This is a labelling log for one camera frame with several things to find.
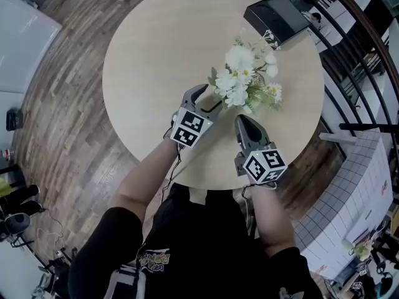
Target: flower bouquet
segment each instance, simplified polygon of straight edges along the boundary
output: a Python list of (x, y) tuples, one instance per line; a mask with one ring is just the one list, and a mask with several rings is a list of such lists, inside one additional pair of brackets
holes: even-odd
[(211, 69), (208, 80), (224, 108), (243, 107), (247, 113), (255, 113), (265, 103), (273, 110), (281, 109), (282, 87), (269, 81), (279, 71), (273, 51), (266, 53), (266, 41), (271, 35), (266, 32), (255, 45), (245, 45), (237, 38), (226, 53), (225, 68), (219, 72)]

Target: forearm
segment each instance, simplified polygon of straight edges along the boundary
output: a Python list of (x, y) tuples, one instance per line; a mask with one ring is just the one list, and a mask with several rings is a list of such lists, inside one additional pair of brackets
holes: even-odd
[(111, 202), (111, 207), (130, 201), (146, 208), (165, 180), (176, 157), (176, 142), (165, 138), (127, 174)]
[(294, 229), (275, 191), (259, 186), (250, 188), (257, 229), (268, 256), (294, 247)]

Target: black t-shirt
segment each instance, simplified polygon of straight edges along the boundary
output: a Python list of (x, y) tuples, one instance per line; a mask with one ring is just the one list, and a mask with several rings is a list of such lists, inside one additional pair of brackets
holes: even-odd
[(231, 225), (197, 205), (150, 233), (139, 218), (111, 208), (72, 263), (73, 299), (103, 298), (112, 272), (136, 260), (147, 276), (145, 298), (322, 298), (297, 248), (266, 258), (245, 225)]

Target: person's right arm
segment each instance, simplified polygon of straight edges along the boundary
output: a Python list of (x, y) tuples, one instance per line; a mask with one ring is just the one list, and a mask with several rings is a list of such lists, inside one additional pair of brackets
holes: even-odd
[(275, 191), (260, 186), (249, 188), (255, 208), (259, 237), (269, 257), (295, 247), (294, 229)]

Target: bottle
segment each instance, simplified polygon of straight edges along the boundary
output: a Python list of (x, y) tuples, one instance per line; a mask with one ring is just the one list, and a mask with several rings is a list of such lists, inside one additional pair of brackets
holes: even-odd
[(14, 151), (11, 149), (0, 149), (0, 158), (4, 158), (8, 162), (14, 158)]

